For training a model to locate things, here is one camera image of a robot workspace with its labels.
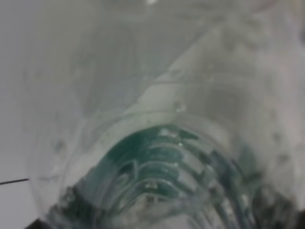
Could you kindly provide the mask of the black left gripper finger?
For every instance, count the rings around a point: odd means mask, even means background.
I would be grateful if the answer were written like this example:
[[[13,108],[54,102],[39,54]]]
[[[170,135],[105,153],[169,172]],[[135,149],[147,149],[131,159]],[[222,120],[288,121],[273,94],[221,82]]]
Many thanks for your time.
[[[43,220],[36,219],[31,224],[27,225],[24,229],[50,229],[50,226]]]

